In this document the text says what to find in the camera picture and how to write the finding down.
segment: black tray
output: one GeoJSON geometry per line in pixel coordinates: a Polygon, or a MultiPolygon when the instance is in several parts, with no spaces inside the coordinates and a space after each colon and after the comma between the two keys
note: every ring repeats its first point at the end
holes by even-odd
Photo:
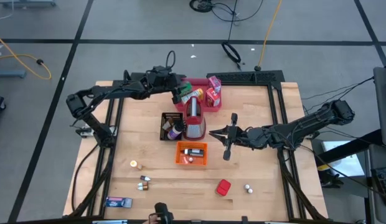
{"type": "Polygon", "coordinates": [[[176,122],[183,121],[183,113],[163,113],[161,115],[161,125],[160,125],[160,140],[161,141],[180,141],[182,139],[182,133],[178,135],[174,140],[168,139],[168,131],[164,130],[162,126],[167,122],[169,118],[172,118],[176,122]]]}

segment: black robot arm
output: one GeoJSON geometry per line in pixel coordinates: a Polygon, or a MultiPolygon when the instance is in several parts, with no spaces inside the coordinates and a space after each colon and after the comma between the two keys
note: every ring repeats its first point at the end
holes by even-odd
{"type": "Polygon", "coordinates": [[[80,90],[67,97],[67,106],[76,121],[83,120],[94,131],[94,137],[100,146],[109,147],[113,144],[110,128],[100,123],[92,111],[106,99],[132,98],[144,100],[152,94],[171,92],[172,102],[180,102],[181,83],[185,75],[171,73],[171,68],[153,67],[146,73],[129,73],[124,71],[123,80],[115,80],[113,86],[93,86],[87,90],[80,90]],[[86,104],[84,98],[91,99],[86,104]]]}
{"type": "Polygon", "coordinates": [[[242,130],[236,126],[237,114],[233,113],[230,126],[210,131],[210,135],[217,138],[226,147],[224,159],[229,160],[232,144],[252,149],[264,149],[267,146],[272,148],[295,148],[302,143],[305,136],[329,124],[348,124],[354,119],[354,115],[354,112],[345,101],[334,100],[325,103],[316,112],[288,124],[242,130]]]}

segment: wooden table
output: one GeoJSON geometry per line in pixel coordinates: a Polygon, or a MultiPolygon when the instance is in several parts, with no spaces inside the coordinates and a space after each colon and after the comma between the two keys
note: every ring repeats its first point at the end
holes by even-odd
{"type": "MultiPolygon", "coordinates": [[[[97,82],[97,85],[111,85],[111,82],[97,82]]],[[[282,87],[288,121],[304,116],[297,83],[282,83],[282,87]]],[[[205,169],[187,169],[186,166],[174,163],[176,142],[159,140],[161,113],[176,112],[171,97],[170,93],[163,93],[143,101],[125,99],[108,195],[131,197],[133,206],[131,209],[106,208],[105,218],[147,219],[154,212],[154,204],[164,202],[176,220],[241,220],[241,216],[245,215],[251,221],[287,221],[276,149],[251,151],[234,146],[230,161],[224,161],[223,145],[207,133],[202,140],[208,143],[209,148],[205,169]],[[142,164],[143,170],[131,168],[131,160],[142,164]],[[141,182],[140,175],[152,179],[148,191],[136,189],[141,182]],[[215,194],[215,188],[221,179],[232,183],[226,197],[215,194]],[[251,186],[252,194],[246,193],[245,184],[251,186]]],[[[281,121],[275,91],[274,97],[278,121],[281,121]]],[[[100,121],[104,122],[107,107],[108,100],[94,111],[100,121]]],[[[117,101],[113,110],[113,122],[116,107],[117,101]]],[[[267,88],[223,86],[222,109],[217,113],[204,115],[207,130],[220,129],[230,124],[232,113],[238,114],[238,125],[242,129],[272,124],[267,88]]],[[[93,138],[82,139],[76,167],[95,144],[93,138]]],[[[92,186],[97,156],[98,149],[82,165],[77,179],[76,205],[92,186]]],[[[318,211],[327,216],[313,154],[303,148],[297,149],[296,163],[303,192],[318,211]]],[[[71,212],[71,186],[72,183],[64,214],[71,212]]],[[[294,215],[299,217],[295,194],[292,195],[294,215]]],[[[94,214],[98,213],[100,197],[101,193],[98,193],[94,214]]]]}

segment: red tray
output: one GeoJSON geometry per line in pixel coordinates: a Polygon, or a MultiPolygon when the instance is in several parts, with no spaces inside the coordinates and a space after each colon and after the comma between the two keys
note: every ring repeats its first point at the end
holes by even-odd
{"type": "MultiPolygon", "coordinates": [[[[218,110],[222,106],[222,96],[220,94],[221,91],[219,91],[219,93],[218,93],[219,94],[219,99],[220,99],[218,106],[209,107],[205,103],[205,101],[207,99],[205,92],[207,91],[208,86],[209,86],[208,79],[206,79],[206,78],[185,78],[184,80],[188,81],[188,82],[190,82],[192,84],[192,90],[193,91],[198,89],[198,88],[201,88],[203,90],[203,92],[204,92],[204,102],[201,105],[202,105],[202,108],[203,108],[204,112],[218,112],[218,110]]],[[[184,111],[183,103],[178,103],[178,104],[175,105],[175,107],[180,112],[184,111]]]]}

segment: gray floor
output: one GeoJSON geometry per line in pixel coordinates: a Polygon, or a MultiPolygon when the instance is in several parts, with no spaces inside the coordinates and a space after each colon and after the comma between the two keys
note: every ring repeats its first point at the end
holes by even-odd
{"type": "MultiPolygon", "coordinates": [[[[225,39],[230,24],[213,14],[192,11],[188,0],[94,0],[83,39],[225,39]]],[[[234,1],[222,1],[233,6],[234,1]]],[[[73,39],[87,0],[59,0],[55,8],[16,9],[11,18],[0,21],[0,37],[13,39],[73,39]]],[[[241,17],[252,13],[259,1],[239,1],[241,17]]],[[[361,0],[374,31],[386,41],[386,0],[361,0]]],[[[277,5],[264,0],[260,12],[235,26],[231,39],[262,40],[277,5]]],[[[10,12],[0,6],[0,16],[10,12]]],[[[283,1],[270,40],[371,41],[360,14],[351,0],[283,1]]],[[[0,222],[6,222],[34,151],[70,44],[9,44],[18,54],[42,58],[53,74],[51,81],[33,74],[25,79],[0,78],[0,95],[7,110],[0,116],[0,222]]],[[[262,45],[234,45],[242,56],[242,70],[257,64],[262,45]]],[[[42,154],[19,215],[19,221],[57,218],[63,212],[80,139],[69,127],[73,119],[65,105],[68,94],[88,88],[97,80],[122,77],[124,69],[143,71],[163,65],[166,54],[177,54],[174,71],[190,77],[210,72],[236,71],[220,45],[80,44],[50,126],[42,154]]],[[[0,53],[7,55],[4,48],[0,53]]],[[[46,75],[34,61],[28,65],[46,75]]],[[[298,82],[302,97],[357,83],[382,66],[373,46],[269,45],[264,70],[283,70],[287,82],[298,82]]],[[[0,69],[22,68],[15,60],[0,61],[0,69]]],[[[310,108],[327,97],[304,101],[310,108]]],[[[368,82],[345,97],[356,112],[353,123],[336,127],[354,136],[379,128],[374,84],[368,82]]],[[[331,133],[324,140],[345,139],[331,133]]],[[[329,216],[342,222],[363,218],[362,199],[325,190],[329,216]]]]}

